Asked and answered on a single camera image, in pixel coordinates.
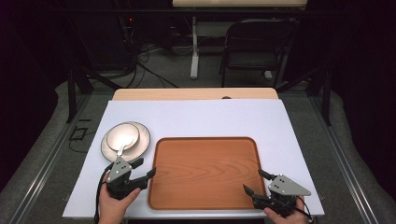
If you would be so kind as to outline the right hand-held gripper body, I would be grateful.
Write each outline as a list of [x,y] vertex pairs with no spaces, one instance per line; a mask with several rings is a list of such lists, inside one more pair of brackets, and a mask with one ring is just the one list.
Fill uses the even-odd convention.
[[287,217],[297,211],[306,217],[311,217],[307,205],[304,203],[306,211],[296,206],[297,200],[302,196],[310,196],[311,192],[297,184],[285,175],[278,175],[275,180],[271,180],[268,186],[269,196],[264,196],[263,200],[252,199],[253,206],[256,209],[263,210],[270,208],[282,217]]

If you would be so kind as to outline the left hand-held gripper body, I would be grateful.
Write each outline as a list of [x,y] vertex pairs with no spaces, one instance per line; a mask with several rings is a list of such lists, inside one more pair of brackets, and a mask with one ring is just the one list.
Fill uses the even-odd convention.
[[132,173],[130,162],[122,157],[117,157],[106,180],[109,195],[117,200],[122,200],[134,189],[146,189],[148,182],[135,183],[130,179]]

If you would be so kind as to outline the white spoon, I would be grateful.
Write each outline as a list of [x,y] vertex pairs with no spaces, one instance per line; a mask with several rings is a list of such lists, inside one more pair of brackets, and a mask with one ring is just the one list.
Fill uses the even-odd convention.
[[118,152],[117,152],[117,156],[118,156],[118,157],[121,157],[122,154],[123,154],[123,152],[124,152],[125,150],[130,149],[130,148],[133,147],[134,145],[135,145],[135,140],[134,140],[134,139],[132,139],[132,140],[123,139],[123,140],[121,141],[121,143],[120,143],[120,148],[119,148],[119,150],[118,150]]

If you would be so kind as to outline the large cream plate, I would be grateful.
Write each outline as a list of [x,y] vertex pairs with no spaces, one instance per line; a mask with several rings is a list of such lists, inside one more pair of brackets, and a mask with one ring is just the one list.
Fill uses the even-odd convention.
[[[137,127],[137,129],[139,131],[139,139],[138,139],[137,143],[130,149],[125,150],[121,156],[126,161],[133,161],[133,160],[137,159],[139,156],[141,156],[148,149],[149,143],[150,143],[150,133],[149,133],[148,128],[139,122],[127,121],[127,122],[123,122],[123,123],[133,124],[134,126]],[[105,134],[105,136],[103,137],[102,142],[101,142],[101,152],[102,152],[103,156],[108,161],[114,161],[118,157],[117,156],[118,151],[111,149],[106,144],[107,133]]]

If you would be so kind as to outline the small cream bowl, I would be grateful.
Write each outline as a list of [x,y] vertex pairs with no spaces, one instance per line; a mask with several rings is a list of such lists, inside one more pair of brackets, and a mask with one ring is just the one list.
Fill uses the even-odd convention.
[[127,150],[139,139],[139,131],[130,123],[122,123],[113,127],[106,136],[106,144],[113,150]]

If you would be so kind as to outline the brown wooden tray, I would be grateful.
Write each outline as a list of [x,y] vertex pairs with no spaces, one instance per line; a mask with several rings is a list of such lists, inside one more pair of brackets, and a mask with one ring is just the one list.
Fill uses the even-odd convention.
[[244,187],[266,193],[249,137],[174,137],[157,142],[148,205],[154,210],[251,209]]

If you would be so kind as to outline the person's right hand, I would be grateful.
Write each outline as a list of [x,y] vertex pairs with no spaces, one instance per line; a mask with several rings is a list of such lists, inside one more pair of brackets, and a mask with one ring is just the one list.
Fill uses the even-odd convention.
[[270,208],[263,209],[264,214],[270,218],[275,224],[308,224],[307,217],[295,211],[293,214],[282,217]]

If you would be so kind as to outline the person's left hand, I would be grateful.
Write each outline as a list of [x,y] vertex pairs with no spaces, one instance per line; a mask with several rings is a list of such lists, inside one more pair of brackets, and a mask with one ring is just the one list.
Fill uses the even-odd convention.
[[99,222],[98,224],[120,224],[125,216],[127,208],[139,195],[141,189],[134,189],[128,196],[122,200],[117,200],[109,196],[107,191],[108,173],[102,180],[99,194]]

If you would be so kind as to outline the white table sheet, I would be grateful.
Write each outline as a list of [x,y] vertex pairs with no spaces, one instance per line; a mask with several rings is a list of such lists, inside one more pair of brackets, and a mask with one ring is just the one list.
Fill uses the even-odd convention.
[[144,164],[133,172],[136,177],[151,169],[156,142],[164,137],[247,136],[257,144],[262,169],[283,174],[308,189],[311,194],[305,203],[311,214],[315,217],[324,214],[283,103],[271,99],[220,99],[110,101],[64,209],[64,217],[93,217],[98,182],[109,165],[100,151],[101,142],[108,130],[124,121],[137,121],[150,132]]

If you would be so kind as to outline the light wooden table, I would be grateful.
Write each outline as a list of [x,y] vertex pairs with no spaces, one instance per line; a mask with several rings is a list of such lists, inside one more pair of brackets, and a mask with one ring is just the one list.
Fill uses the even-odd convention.
[[114,101],[213,100],[213,99],[277,99],[273,88],[174,88],[119,89]]

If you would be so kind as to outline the black metal stand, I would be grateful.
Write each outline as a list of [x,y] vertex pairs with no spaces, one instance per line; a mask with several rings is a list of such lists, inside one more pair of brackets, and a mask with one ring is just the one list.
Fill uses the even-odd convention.
[[282,84],[276,87],[277,92],[288,91],[294,86],[298,85],[302,81],[310,78],[308,87],[305,89],[305,93],[308,97],[317,96],[319,91],[322,91],[321,100],[321,116],[325,123],[330,126],[330,100],[331,100],[331,84],[332,84],[332,73],[329,69],[315,68],[312,71],[301,75],[291,82]]
[[110,81],[109,79],[99,75],[96,72],[93,72],[92,70],[86,67],[78,66],[71,68],[67,78],[68,108],[69,108],[67,123],[70,123],[78,112],[76,87],[78,87],[83,94],[92,94],[93,86],[89,81],[90,77],[105,84],[112,90],[116,91],[120,89],[120,85]]

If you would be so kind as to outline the white desk leg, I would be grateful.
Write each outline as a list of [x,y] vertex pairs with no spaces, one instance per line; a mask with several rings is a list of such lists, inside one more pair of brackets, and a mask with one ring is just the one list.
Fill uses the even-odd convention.
[[191,79],[198,78],[199,52],[196,18],[192,18],[192,56],[191,56]]

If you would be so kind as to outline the black folding chair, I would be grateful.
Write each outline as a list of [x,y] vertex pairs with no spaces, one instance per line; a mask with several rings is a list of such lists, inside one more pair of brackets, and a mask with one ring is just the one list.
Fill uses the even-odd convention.
[[285,57],[285,48],[296,31],[289,20],[247,19],[230,26],[225,36],[219,74],[225,86],[226,70],[274,72],[275,87]]

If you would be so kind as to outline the black square floor frame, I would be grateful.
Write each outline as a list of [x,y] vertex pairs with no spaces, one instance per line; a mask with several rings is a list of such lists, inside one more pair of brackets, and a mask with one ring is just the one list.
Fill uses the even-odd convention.
[[88,129],[85,127],[76,126],[73,132],[69,136],[70,141],[79,141],[83,140],[85,135],[87,134]]

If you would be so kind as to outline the aluminium floor rail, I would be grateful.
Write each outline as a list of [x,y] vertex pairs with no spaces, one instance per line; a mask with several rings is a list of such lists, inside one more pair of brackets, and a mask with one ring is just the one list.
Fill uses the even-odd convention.
[[321,123],[321,126],[323,127],[325,133],[327,134],[331,145],[332,145],[332,151],[335,157],[335,161],[338,165],[338,168],[340,169],[340,172],[342,174],[342,177],[344,178],[346,182],[346,187],[351,194],[351,197],[354,201],[354,204],[358,208],[361,218],[363,220],[364,224],[378,224],[378,220],[375,216],[375,213],[369,204],[367,197],[365,193],[362,190],[361,184],[358,181],[357,177],[355,176],[355,173],[352,170],[352,167],[347,160],[347,156],[341,147],[335,132],[333,131],[332,126],[330,126],[325,119],[322,117],[321,114],[321,105],[320,102],[317,98],[313,97],[309,99],[309,102],[311,103],[315,114],[319,118],[319,121]]
[[[75,186],[96,131],[96,119],[88,114],[91,96],[78,99],[78,112],[67,123],[59,105],[27,159],[7,187],[12,203],[5,224],[89,224],[89,219],[64,217],[64,209]],[[88,129],[83,140],[70,141],[74,128]]]

